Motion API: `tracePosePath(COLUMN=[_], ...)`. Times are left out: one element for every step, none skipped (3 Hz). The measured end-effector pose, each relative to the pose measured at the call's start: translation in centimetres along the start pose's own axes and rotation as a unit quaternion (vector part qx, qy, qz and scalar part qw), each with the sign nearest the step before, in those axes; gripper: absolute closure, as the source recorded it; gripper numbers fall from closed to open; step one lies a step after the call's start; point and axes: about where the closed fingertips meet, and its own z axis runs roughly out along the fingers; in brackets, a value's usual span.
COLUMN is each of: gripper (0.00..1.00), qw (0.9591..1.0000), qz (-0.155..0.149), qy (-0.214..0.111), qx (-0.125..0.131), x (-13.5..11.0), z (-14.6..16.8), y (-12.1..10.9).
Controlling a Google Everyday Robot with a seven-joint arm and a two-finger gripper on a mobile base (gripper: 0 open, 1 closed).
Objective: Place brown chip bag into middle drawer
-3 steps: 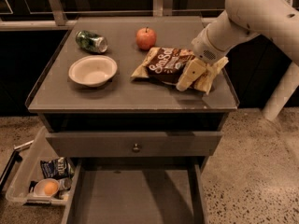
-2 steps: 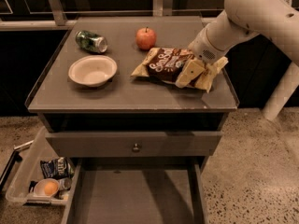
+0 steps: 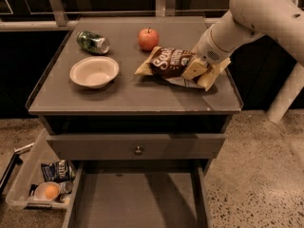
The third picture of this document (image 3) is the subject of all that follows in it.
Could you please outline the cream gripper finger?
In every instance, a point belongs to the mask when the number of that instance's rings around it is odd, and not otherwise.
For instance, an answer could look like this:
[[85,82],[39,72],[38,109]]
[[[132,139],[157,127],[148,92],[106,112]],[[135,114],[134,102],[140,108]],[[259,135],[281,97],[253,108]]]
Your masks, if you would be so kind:
[[193,59],[185,71],[182,73],[181,77],[186,80],[192,80],[207,71],[208,63],[206,61],[202,61],[200,58]]

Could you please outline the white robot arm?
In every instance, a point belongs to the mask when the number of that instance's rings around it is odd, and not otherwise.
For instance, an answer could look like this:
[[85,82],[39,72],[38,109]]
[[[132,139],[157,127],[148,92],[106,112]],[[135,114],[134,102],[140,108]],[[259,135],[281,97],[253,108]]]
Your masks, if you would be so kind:
[[192,80],[263,35],[304,63],[304,11],[295,0],[229,0],[229,10],[201,35],[195,47],[197,58],[181,76]]

